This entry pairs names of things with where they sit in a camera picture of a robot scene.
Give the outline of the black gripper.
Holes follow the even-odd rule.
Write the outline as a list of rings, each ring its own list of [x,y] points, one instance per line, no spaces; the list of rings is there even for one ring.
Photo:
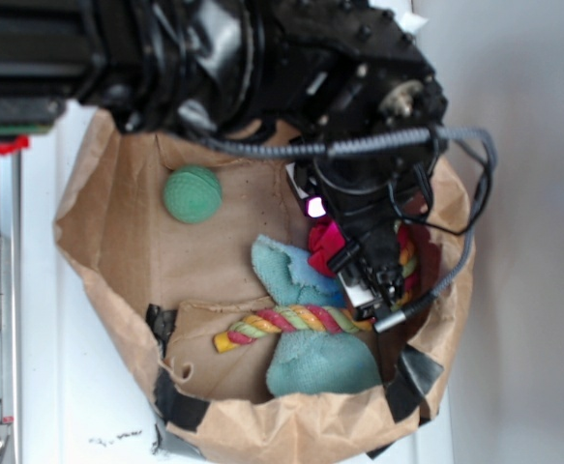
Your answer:
[[[344,238],[328,265],[360,321],[386,314],[404,294],[396,227],[417,194],[432,202],[435,164],[424,146],[312,162],[316,191]]]

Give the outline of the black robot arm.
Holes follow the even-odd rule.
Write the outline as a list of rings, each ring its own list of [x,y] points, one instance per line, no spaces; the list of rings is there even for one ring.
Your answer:
[[[394,224],[429,193],[447,102],[389,11],[365,1],[0,1],[0,144],[67,101],[123,134],[163,131],[290,159],[345,246],[332,261],[367,319],[404,283]]]

